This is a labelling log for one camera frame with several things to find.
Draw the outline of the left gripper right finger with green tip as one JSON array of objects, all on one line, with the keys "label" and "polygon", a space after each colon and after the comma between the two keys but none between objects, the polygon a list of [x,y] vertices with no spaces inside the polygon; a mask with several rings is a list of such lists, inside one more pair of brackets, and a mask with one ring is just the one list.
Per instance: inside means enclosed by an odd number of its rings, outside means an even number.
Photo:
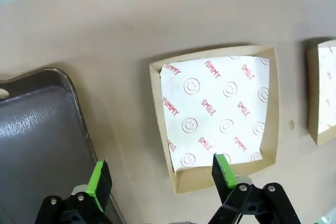
[{"label": "left gripper right finger with green tip", "polygon": [[249,177],[235,175],[223,154],[213,156],[212,177],[222,205],[209,223],[240,223],[244,215],[254,216],[258,223],[299,223],[279,183],[256,187]]}]

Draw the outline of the left gripper left finger with green tip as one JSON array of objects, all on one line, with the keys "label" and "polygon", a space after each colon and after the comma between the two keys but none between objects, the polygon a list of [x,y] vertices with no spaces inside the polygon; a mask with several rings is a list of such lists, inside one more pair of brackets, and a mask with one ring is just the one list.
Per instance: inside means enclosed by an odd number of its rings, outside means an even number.
[{"label": "left gripper left finger with green tip", "polygon": [[67,199],[46,197],[35,223],[112,223],[105,214],[111,188],[108,164],[98,161],[88,184],[76,186]]}]

